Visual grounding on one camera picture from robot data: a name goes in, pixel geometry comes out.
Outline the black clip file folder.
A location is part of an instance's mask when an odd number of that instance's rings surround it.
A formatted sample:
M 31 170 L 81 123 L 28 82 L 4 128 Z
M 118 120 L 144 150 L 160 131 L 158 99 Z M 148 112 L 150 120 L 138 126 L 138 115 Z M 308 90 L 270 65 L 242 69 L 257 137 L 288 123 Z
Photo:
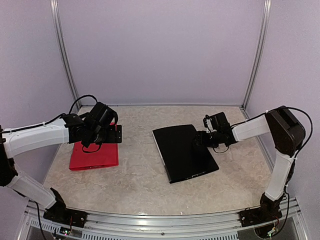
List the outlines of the black clip file folder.
M 152 131 L 170 184 L 190 180 L 219 170 L 208 148 L 196 144 L 192 124 L 174 125 Z

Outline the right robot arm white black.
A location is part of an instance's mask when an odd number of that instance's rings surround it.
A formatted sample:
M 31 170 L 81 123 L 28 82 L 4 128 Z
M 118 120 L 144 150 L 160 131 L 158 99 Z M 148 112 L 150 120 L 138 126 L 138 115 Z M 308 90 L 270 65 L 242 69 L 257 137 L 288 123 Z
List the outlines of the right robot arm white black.
M 275 148 L 275 161 L 270 182 L 262 195 L 267 202 L 256 210 L 256 218 L 266 222 L 275 212 L 272 203 L 280 200 L 292 177 L 294 162 L 306 143 L 306 130 L 293 114 L 294 107 L 280 106 L 253 118 L 230 124 L 224 112 L 203 119 L 204 131 L 197 131 L 193 143 L 197 146 L 227 148 L 238 142 L 270 134 Z

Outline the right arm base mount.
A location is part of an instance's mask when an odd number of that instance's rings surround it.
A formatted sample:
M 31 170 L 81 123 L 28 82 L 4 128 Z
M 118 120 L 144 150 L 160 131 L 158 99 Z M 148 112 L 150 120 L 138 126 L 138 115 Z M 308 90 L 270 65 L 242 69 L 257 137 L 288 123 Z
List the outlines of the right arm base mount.
M 276 219 L 280 219 L 283 216 L 280 209 L 272 211 L 262 211 L 261 207 L 246 208 L 244 210 L 241 210 L 238 215 L 242 227 L 249 227 L 267 223 Z

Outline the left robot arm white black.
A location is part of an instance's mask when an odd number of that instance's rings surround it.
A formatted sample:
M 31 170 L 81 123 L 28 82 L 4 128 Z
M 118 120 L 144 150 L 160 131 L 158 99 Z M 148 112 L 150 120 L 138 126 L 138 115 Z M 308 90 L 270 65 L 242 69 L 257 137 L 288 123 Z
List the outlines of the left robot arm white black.
M 62 113 L 56 118 L 21 128 L 0 131 L 0 185 L 42 205 L 57 221 L 70 218 L 70 211 L 60 194 L 46 188 L 18 166 L 14 158 L 26 152 L 53 145 L 81 143 L 84 148 L 91 144 L 119 144 L 122 127 L 118 114 L 102 102 L 97 102 L 90 112 L 78 115 Z

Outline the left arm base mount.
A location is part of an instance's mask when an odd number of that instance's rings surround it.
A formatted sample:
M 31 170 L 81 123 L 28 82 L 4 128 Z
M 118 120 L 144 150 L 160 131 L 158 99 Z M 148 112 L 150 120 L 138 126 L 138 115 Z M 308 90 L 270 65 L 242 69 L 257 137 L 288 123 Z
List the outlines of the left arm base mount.
M 64 204 L 56 202 L 52 207 L 45 210 L 43 217 L 70 227 L 84 228 L 88 213 L 67 208 Z

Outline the red clip file folder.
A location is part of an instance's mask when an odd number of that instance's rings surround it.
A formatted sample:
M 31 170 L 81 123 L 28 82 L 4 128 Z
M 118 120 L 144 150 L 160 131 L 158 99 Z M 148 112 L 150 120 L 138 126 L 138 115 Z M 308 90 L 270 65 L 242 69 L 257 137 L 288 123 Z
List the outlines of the red clip file folder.
M 112 124 L 108 132 L 107 142 L 102 143 L 101 146 L 92 143 L 85 148 L 81 142 L 74 143 L 69 169 L 83 171 L 118 166 L 118 146 L 122 142 L 122 126 Z

